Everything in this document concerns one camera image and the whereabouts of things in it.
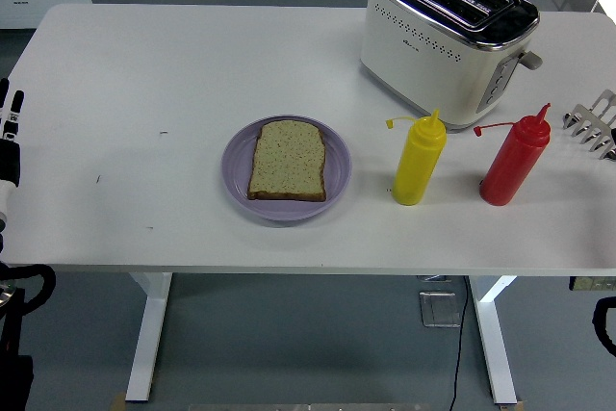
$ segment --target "bread crust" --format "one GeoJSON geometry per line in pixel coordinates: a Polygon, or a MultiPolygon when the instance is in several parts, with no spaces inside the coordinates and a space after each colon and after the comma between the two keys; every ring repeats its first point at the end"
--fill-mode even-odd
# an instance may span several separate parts
{"type": "Polygon", "coordinates": [[[259,148],[259,140],[263,136],[264,128],[270,124],[265,124],[259,130],[259,135],[257,136],[257,142],[255,143],[254,152],[252,156],[252,171],[250,173],[250,179],[248,181],[248,188],[246,192],[246,196],[250,200],[260,199],[260,200],[292,200],[292,201],[308,201],[308,202],[324,202],[327,199],[327,193],[325,191],[325,181],[323,176],[323,171],[325,168],[325,143],[323,139],[322,130],[314,124],[310,124],[309,122],[303,122],[305,124],[309,124],[315,127],[318,130],[319,137],[321,140],[321,145],[323,148],[324,156],[322,158],[321,167],[320,167],[320,181],[321,181],[321,191],[319,193],[289,193],[289,192],[271,192],[271,191],[263,191],[263,190],[252,190],[252,180],[255,174],[255,164],[256,164],[256,154],[259,148]]]}

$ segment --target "toaster lever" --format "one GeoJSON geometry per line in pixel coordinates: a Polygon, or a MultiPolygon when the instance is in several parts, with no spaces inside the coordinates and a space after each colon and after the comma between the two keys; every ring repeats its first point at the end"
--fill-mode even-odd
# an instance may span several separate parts
{"type": "Polygon", "coordinates": [[[518,63],[521,64],[523,67],[534,71],[539,66],[541,66],[541,64],[543,64],[543,60],[540,56],[535,55],[532,52],[525,52],[520,54],[518,63]]]}

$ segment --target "red bottle cap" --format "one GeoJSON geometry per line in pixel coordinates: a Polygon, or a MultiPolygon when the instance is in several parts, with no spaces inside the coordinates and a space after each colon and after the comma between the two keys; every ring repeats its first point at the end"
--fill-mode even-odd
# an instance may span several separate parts
{"type": "Polygon", "coordinates": [[[518,138],[532,146],[545,146],[550,142],[550,125],[545,120],[550,103],[544,106],[537,116],[525,116],[513,124],[518,138]]]}

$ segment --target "yellow squeeze bottle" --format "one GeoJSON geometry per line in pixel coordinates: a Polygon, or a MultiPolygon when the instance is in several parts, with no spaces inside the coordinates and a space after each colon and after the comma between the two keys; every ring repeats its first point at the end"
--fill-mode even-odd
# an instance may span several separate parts
{"type": "Polygon", "coordinates": [[[402,205],[412,206],[422,200],[432,172],[439,160],[441,151],[447,142],[445,125],[439,120],[439,110],[432,116],[414,119],[413,117],[396,117],[387,120],[389,129],[394,127],[394,120],[410,119],[415,123],[408,131],[406,144],[400,156],[392,196],[402,205]]]}

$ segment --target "bread slice on plate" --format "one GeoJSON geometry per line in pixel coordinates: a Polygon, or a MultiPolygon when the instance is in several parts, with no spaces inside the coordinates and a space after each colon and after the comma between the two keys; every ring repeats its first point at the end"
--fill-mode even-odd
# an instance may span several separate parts
{"type": "Polygon", "coordinates": [[[319,127],[276,120],[261,127],[248,182],[248,199],[323,202],[325,143],[319,127]]]}

